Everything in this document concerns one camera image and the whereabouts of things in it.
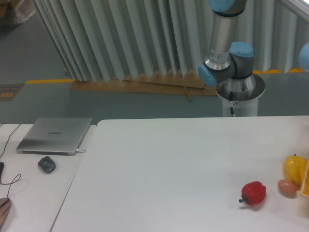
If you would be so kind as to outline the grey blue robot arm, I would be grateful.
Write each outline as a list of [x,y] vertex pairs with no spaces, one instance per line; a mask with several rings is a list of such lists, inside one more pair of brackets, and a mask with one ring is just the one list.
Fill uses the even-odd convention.
[[288,72],[295,62],[309,68],[307,0],[210,0],[214,15],[211,42],[197,68],[203,82],[248,79],[254,70]]

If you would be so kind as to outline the person's hand on mouse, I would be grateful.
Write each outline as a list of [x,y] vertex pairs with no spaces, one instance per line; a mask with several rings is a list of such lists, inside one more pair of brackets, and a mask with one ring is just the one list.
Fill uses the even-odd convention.
[[0,226],[5,222],[11,208],[12,202],[9,198],[1,198],[0,200]]

